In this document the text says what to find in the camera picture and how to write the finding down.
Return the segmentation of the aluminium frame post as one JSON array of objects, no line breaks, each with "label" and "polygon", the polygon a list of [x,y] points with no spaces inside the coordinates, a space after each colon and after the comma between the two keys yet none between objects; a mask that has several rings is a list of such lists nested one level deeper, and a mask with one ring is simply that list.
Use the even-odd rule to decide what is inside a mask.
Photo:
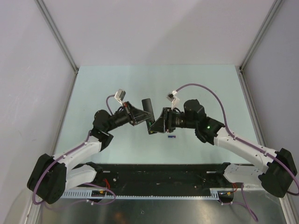
[{"label": "aluminium frame post", "polygon": [[257,47],[260,45],[262,42],[264,36],[266,35],[268,29],[270,28],[271,24],[273,23],[276,15],[280,11],[280,8],[284,4],[285,0],[275,0],[273,4],[271,5],[265,19],[262,22],[262,25],[260,26],[257,34],[255,35],[255,38],[253,39],[253,42],[251,43],[244,59],[242,60],[239,70],[240,72],[243,72],[249,63],[250,59],[254,55]]},{"label": "aluminium frame post", "polygon": [[58,26],[56,25],[48,7],[46,6],[45,2],[43,0],[35,0],[35,3],[40,10],[45,22],[47,23],[51,33],[53,34],[58,46],[60,47],[63,55],[65,56],[67,62],[69,63],[70,67],[72,68],[73,72],[75,74],[78,73],[78,66],[75,63],[75,60],[73,59],[73,56],[71,55],[71,52],[69,48],[67,47],[66,42],[64,41],[61,32],[58,29]]}]

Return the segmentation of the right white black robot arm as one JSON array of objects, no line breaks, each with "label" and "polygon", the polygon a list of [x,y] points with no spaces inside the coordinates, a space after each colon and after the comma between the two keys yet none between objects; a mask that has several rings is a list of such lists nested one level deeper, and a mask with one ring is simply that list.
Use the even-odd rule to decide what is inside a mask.
[{"label": "right white black robot arm", "polygon": [[284,148],[277,151],[241,139],[228,131],[223,123],[207,116],[196,99],[187,100],[183,112],[163,108],[158,119],[147,121],[147,127],[149,133],[171,133],[176,128],[193,129],[201,142],[224,148],[254,165],[262,187],[279,198],[288,193],[298,173],[290,151]]}]

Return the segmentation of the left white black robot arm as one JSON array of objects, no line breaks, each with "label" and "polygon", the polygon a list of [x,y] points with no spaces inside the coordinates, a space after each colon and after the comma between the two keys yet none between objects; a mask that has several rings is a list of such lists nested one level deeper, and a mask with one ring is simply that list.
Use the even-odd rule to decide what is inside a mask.
[{"label": "left white black robot arm", "polygon": [[48,204],[55,203],[63,193],[82,184],[99,186],[103,182],[102,169],[93,162],[77,167],[88,157],[108,147],[113,139],[110,131],[130,124],[136,126],[142,122],[153,122],[154,112],[149,98],[142,100],[142,109],[124,102],[114,114],[99,110],[94,115],[93,127],[87,138],[75,148],[50,156],[41,155],[27,182],[27,188],[33,192],[32,202],[38,205],[36,196]]}]

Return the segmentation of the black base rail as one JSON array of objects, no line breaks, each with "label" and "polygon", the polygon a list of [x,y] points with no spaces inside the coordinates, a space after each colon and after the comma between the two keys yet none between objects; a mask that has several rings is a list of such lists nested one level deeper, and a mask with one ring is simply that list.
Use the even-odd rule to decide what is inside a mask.
[{"label": "black base rail", "polygon": [[92,184],[121,196],[209,196],[233,190],[223,176],[227,164],[99,164]]}]

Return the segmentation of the right aluminium frame post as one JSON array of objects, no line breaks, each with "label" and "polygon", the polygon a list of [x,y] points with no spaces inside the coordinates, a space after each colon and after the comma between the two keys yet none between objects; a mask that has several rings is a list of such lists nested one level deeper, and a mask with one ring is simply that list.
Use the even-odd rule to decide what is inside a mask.
[{"label": "right aluminium frame post", "polygon": [[260,26],[257,34],[255,35],[255,38],[253,39],[253,42],[251,43],[244,59],[242,60],[239,70],[240,72],[243,72],[249,63],[250,59],[254,55],[257,47],[260,45],[262,42],[264,36],[266,35],[268,29],[270,28],[271,24],[273,23],[276,15],[280,11],[280,8],[284,4],[285,0],[275,0],[273,4],[271,5],[265,19],[262,22],[262,25]]}]

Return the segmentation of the black remote control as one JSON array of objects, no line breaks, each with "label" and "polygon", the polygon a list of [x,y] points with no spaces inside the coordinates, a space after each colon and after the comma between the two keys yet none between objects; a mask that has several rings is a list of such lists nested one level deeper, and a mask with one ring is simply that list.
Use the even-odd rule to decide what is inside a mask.
[{"label": "black remote control", "polygon": [[150,98],[146,98],[142,100],[143,110],[146,111],[150,116],[146,120],[146,125],[148,129],[148,134],[155,134],[154,131],[150,130],[151,125],[149,125],[149,121],[152,121],[152,124],[155,122],[154,112],[152,108],[152,103]]}]

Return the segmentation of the left aluminium frame post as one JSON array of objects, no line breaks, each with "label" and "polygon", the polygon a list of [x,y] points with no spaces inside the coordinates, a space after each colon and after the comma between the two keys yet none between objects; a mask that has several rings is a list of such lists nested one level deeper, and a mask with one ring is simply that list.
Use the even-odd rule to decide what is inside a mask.
[{"label": "left aluminium frame post", "polygon": [[56,25],[48,7],[46,6],[45,2],[43,0],[35,0],[35,3],[40,10],[45,22],[47,23],[51,33],[53,34],[58,46],[60,47],[63,55],[65,56],[67,62],[69,63],[70,67],[72,68],[73,72],[75,74],[78,73],[78,66],[75,63],[75,60],[73,59],[73,56],[71,55],[71,52],[69,48],[67,47],[66,42],[64,41],[61,32],[58,29],[58,26]]}]

